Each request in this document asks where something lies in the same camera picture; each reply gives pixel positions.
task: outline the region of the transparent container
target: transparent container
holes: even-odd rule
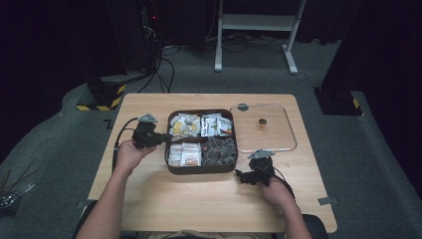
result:
[[[289,116],[282,105],[239,104],[230,108],[236,126],[238,150],[292,151],[298,142]]]

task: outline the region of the cable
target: cable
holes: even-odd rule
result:
[[[224,51],[229,52],[229,53],[240,53],[240,52],[243,52],[243,51],[245,51],[245,50],[248,48],[248,46],[249,46],[249,41],[248,41],[248,39],[245,37],[245,35],[244,35],[244,34],[241,34],[241,38],[240,38],[240,40],[243,40],[243,41],[233,41],[233,40],[230,40],[230,39],[239,40],[239,38],[237,38],[237,37],[234,37],[234,38],[227,38],[227,39],[229,39],[229,42],[230,42],[230,43],[232,43],[232,44],[244,44],[244,47],[243,47],[242,49],[238,50],[238,51],[231,51],[231,50],[228,50],[227,48],[222,47],[222,49],[223,49]]]
[[[274,44],[277,40],[282,40],[282,41],[280,43]],[[270,41],[269,43],[250,43],[250,45],[254,47],[275,47],[275,46],[283,45],[283,43],[285,43],[287,39],[273,38],[272,40],[269,40],[269,41]]]
[[[138,118],[132,118],[130,120],[128,120],[124,126],[121,128],[120,132],[117,135],[117,138],[115,139],[115,143],[114,143],[114,149],[112,150],[112,163],[111,163],[111,172],[114,171],[115,168],[115,164],[117,163],[117,152],[118,152],[118,142],[120,141],[120,137],[123,134],[123,132],[127,129],[132,129],[133,128],[126,128],[132,121],[137,120]]]
[[[142,92],[143,89],[145,89],[149,83],[152,81],[152,79],[154,78],[154,76],[157,74],[157,71],[154,71],[154,74],[152,74],[152,76],[149,78],[148,82],[138,91],[138,93]]]
[[[239,5],[239,0],[236,1],[235,8],[233,9],[233,13],[237,12],[237,6]]]
[[[273,167],[273,169],[275,169],[280,174],[280,176],[283,178],[283,180],[286,181],[285,177],[283,176],[283,174],[278,169],[276,169],[275,167]]]
[[[162,56],[171,56],[171,55],[174,55],[174,54],[180,52],[180,50],[182,49],[182,46],[181,45],[163,47],[163,50],[164,49],[170,49],[170,48],[176,48],[176,47],[177,47],[177,50],[175,52],[173,52],[173,53],[167,53],[167,54],[162,54]]]
[[[155,36],[155,31],[154,31],[154,30],[152,30],[150,27],[143,26],[143,29],[148,30],[148,32],[147,32],[147,33],[145,33],[145,34],[146,34],[146,39],[151,38],[151,33],[153,33],[153,37],[152,37],[152,39],[155,39],[155,38],[156,38],[156,36]]]
[[[160,84],[160,86],[161,86],[161,91],[163,92],[163,93],[165,93],[165,90],[164,90],[164,88],[162,87],[162,84],[164,83],[164,85],[166,86],[166,88],[167,88],[167,91],[168,91],[168,87],[167,87],[167,85],[165,84],[165,82],[164,82],[164,79],[161,77],[161,75],[159,75],[159,73],[158,73],[158,70],[159,70],[159,68],[161,67],[161,61],[162,61],[162,58],[160,57],[160,58],[158,58],[158,67],[156,68],[156,75],[158,76],[158,80],[159,80],[159,84]]]
[[[162,61],[164,61],[164,62],[167,62],[168,64],[170,64],[170,66],[171,66],[171,69],[172,69],[172,74],[171,74],[171,79],[170,79],[170,84],[168,85],[168,93],[170,93],[170,89],[171,89],[171,85],[173,85],[173,79],[174,79],[174,66],[173,66],[173,64],[170,62],[170,61],[168,61],[167,59],[164,59],[164,58],[161,58],[161,60]]]
[[[208,32],[207,36],[205,37],[205,41],[207,41],[208,37],[210,36],[211,32],[212,32],[212,28],[214,27],[214,21],[215,21],[215,12],[217,10],[217,0],[214,0],[214,15],[212,17],[212,22],[211,22],[211,27],[210,27],[210,31]]]

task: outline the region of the hand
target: hand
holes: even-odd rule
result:
[[[117,162],[114,172],[130,176],[142,159],[155,150],[156,146],[137,149],[134,146],[134,141],[132,139],[122,142],[118,147]]]
[[[295,199],[288,188],[277,177],[270,178],[269,186],[258,183],[265,198],[273,205],[283,207],[287,204],[295,203]]]

